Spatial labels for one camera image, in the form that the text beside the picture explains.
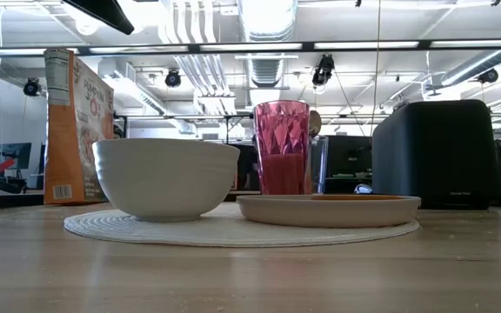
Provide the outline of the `clear drinking glass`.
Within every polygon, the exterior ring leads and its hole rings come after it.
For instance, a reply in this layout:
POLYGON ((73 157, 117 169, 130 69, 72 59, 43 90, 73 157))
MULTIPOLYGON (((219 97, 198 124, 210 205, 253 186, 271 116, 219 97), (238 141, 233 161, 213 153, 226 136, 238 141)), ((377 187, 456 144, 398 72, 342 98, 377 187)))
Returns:
POLYGON ((311 142, 311 191, 313 194, 323 194, 328 155, 328 137, 318 136, 311 142))

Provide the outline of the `grey round duct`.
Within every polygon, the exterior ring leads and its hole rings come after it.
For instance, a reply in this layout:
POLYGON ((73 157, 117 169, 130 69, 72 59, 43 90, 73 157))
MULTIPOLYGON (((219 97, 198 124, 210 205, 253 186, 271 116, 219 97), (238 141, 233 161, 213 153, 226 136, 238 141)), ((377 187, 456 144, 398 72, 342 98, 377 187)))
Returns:
POLYGON ((440 79, 440 84, 443 87, 448 87, 462 83, 493 69, 499 64, 501 64, 501 50, 481 52, 445 73, 440 79))

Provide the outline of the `beige ceramic plate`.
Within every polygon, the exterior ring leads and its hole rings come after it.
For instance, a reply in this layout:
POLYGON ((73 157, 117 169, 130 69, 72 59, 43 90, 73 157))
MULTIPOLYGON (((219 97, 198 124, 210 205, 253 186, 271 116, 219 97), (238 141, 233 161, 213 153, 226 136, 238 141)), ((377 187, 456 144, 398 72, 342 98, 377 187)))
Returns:
POLYGON ((372 228, 413 221, 421 204, 416 196, 253 195, 238 196, 248 220, 310 228, 372 228))

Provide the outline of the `black overhead frame bar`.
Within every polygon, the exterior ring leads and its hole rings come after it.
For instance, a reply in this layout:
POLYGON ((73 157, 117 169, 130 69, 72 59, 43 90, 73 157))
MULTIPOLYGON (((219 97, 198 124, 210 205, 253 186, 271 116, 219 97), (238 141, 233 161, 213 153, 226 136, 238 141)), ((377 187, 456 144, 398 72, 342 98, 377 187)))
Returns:
POLYGON ((77 46, 79 56, 113 57, 122 55, 199 55, 246 53, 310 53, 410 50, 501 50, 501 38, 424 39, 341 42, 266 42, 266 43, 185 43, 119 46, 77 46))

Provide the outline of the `pink faceted tumbler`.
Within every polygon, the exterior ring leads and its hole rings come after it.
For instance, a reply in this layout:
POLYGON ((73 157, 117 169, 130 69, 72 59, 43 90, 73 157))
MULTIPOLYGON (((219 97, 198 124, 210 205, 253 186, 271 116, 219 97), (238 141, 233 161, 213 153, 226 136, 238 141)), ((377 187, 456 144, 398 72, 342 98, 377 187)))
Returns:
POLYGON ((311 192, 309 121, 310 106, 299 101, 269 101, 254 108, 262 194, 306 195, 311 192))

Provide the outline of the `orange pumpkin cereal box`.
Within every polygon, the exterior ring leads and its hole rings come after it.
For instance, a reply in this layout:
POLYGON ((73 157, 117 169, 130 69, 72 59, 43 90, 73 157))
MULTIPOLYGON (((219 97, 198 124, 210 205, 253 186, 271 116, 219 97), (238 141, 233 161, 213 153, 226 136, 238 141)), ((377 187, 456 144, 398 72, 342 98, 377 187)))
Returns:
POLYGON ((44 54, 48 90, 46 204, 100 203, 92 145, 114 136, 114 90, 66 49, 44 54))

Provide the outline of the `black toaster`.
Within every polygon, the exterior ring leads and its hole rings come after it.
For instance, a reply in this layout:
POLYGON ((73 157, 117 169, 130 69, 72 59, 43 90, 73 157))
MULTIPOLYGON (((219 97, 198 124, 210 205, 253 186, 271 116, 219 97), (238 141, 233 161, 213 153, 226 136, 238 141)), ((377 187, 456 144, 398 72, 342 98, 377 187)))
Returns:
POLYGON ((417 196, 424 208, 485 210, 501 192, 491 113, 480 100, 408 103, 371 138, 376 194, 417 196))

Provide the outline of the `silver ribbed ventilation duct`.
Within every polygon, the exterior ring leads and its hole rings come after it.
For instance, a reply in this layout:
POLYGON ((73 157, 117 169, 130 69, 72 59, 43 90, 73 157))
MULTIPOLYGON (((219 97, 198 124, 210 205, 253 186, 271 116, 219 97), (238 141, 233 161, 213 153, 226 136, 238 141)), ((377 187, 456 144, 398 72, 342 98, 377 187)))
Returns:
MULTIPOLYGON (((240 33, 245 42, 293 40, 297 0, 237 0, 237 8, 240 33)), ((247 70, 257 87, 275 87, 282 79, 285 60, 250 60, 247 70)))

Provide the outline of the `white ceramic bowl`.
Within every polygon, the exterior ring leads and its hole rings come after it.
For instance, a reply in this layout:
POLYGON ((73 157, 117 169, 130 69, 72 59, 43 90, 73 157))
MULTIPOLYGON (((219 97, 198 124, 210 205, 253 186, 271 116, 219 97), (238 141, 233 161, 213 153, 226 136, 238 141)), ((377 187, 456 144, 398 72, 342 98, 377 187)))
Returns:
POLYGON ((124 138, 92 145, 97 178, 112 206, 138 220, 197 220, 228 195, 240 149, 167 138, 124 138))

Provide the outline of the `white woven round placemat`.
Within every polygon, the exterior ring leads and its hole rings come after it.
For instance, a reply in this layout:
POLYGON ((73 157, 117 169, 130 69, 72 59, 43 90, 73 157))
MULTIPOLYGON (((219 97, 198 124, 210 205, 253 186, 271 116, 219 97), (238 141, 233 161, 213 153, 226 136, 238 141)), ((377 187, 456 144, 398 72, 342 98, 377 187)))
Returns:
POLYGON ((323 229, 255 223, 245 219, 233 203, 222 204, 189 222, 139 221, 120 210, 100 210, 69 216, 63 227, 89 238, 122 243, 157 243, 221 248, 280 248, 359 243, 402 236, 416 231, 419 222, 388 227, 323 229))

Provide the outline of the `black computer monitor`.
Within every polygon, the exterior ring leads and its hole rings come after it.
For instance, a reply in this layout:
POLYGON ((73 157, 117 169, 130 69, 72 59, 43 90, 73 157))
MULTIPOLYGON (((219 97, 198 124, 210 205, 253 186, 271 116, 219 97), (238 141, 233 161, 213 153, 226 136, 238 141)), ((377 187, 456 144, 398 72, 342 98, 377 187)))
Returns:
POLYGON ((0 164, 11 160, 10 170, 27 170, 31 147, 31 143, 0 143, 0 164))

